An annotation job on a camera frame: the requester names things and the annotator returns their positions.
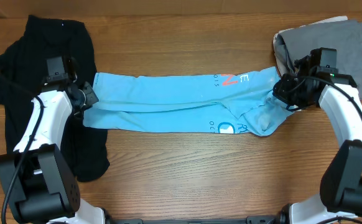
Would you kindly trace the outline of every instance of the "folded shirt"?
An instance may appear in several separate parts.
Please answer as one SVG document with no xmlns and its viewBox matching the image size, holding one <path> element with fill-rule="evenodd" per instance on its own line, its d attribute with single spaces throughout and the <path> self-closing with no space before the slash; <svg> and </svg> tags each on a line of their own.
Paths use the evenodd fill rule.
<svg viewBox="0 0 362 224">
<path fill-rule="evenodd" d="M 362 23 L 346 19 L 334 17 L 276 34 L 273 44 L 281 75 L 294 74 L 294 61 L 313 49 L 336 49 L 338 72 L 354 78 L 362 99 Z"/>
<path fill-rule="evenodd" d="M 272 95 L 275 67 L 240 75 L 132 77 L 97 73 L 99 102 L 83 124 L 151 133 L 272 134 L 292 113 Z"/>
</svg>

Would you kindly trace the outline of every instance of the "red letter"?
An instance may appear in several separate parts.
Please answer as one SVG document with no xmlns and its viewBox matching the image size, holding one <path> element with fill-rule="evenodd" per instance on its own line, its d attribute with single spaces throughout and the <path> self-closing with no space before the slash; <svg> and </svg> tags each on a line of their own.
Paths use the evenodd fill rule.
<svg viewBox="0 0 362 224">
<path fill-rule="evenodd" d="M 232 84 L 237 84 L 237 83 L 238 83 L 237 80 L 236 80 L 236 81 L 233 81 L 233 82 L 228 82 L 228 81 L 230 81 L 230 80 L 234 77 L 234 75 L 232 75 L 232 74 L 221 74 L 221 76 L 228 76 L 228 78 L 225 80 L 225 82 L 223 82 L 223 86 L 232 85 Z"/>
</svg>

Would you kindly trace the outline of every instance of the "wooden table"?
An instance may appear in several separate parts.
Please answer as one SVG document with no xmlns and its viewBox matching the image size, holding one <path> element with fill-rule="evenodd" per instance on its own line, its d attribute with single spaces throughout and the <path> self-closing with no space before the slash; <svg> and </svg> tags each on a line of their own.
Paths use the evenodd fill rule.
<svg viewBox="0 0 362 224">
<path fill-rule="evenodd" d="M 86 24 L 98 71 L 163 76 L 238 74 L 274 66 L 277 31 L 332 16 L 339 15 L 72 19 Z M 347 16 L 362 21 L 362 13 Z M 22 36 L 25 24 L 26 19 L 0 19 L 0 54 Z M 0 106 L 0 154 L 6 151 L 4 141 Z M 315 108 L 292 115 L 267 138 L 117 130 L 109 132 L 107 147 L 111 166 L 102 178 L 80 183 L 82 197 L 115 218 L 145 220 L 275 214 L 286 203 L 318 192 L 338 150 L 328 118 Z M 3 195 L 0 186 L 0 211 Z"/>
</svg>

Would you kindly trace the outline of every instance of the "gray cloth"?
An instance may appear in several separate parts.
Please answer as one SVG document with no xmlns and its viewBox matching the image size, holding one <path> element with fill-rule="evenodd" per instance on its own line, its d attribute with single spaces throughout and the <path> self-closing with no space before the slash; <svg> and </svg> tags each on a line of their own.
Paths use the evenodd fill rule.
<svg viewBox="0 0 362 224">
<path fill-rule="evenodd" d="M 281 32 L 274 42 L 276 58 L 291 74 L 294 60 L 320 47 L 337 50 L 338 72 L 354 78 L 362 99 L 362 23 L 348 20 L 312 24 Z"/>
</svg>

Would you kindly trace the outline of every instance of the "black cloth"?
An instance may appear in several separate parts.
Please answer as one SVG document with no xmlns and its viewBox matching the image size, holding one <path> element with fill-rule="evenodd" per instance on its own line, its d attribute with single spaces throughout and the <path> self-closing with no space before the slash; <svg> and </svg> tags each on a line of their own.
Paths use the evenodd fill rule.
<svg viewBox="0 0 362 224">
<path fill-rule="evenodd" d="M 62 55 L 76 61 L 77 85 L 85 81 L 93 85 L 94 49 L 84 23 L 29 16 L 24 35 L 0 55 L 0 75 L 38 95 L 48 75 L 46 60 Z M 29 95 L 0 77 L 0 105 L 6 111 L 7 153 L 12 153 L 26 130 L 33 104 Z M 61 152 L 78 181 L 95 180 L 108 169 L 107 134 L 107 130 L 86 128 L 79 119 L 69 118 Z"/>
</svg>

